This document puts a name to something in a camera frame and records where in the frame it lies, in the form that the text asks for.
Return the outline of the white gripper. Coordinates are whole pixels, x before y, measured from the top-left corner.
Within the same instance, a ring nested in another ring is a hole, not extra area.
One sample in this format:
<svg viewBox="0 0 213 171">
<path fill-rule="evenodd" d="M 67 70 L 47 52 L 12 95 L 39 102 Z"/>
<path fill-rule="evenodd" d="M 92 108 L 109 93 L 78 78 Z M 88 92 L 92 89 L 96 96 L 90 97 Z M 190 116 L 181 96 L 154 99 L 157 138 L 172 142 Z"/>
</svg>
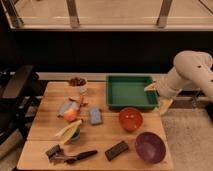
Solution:
<svg viewBox="0 0 213 171">
<path fill-rule="evenodd" d="M 162 76 L 156 83 L 152 83 L 144 88 L 144 91 L 153 91 L 157 89 L 157 92 L 161 97 L 159 114 L 164 115 L 169 107 L 172 105 L 172 99 L 178 95 L 182 90 L 183 79 L 179 76 L 175 68 L 172 68 L 166 75 Z"/>
</svg>

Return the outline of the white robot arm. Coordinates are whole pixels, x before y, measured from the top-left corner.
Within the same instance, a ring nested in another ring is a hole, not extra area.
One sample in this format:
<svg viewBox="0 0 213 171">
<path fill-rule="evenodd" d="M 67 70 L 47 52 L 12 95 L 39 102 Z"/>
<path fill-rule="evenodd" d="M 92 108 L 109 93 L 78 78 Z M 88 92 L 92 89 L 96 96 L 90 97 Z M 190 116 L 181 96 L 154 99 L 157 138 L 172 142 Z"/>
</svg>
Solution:
<svg viewBox="0 0 213 171">
<path fill-rule="evenodd" d="M 206 52 L 182 51 L 173 60 L 173 68 L 144 88 L 156 90 L 160 96 L 158 113 L 164 115 L 174 98 L 188 85 L 194 84 L 213 102 L 213 57 Z"/>
</svg>

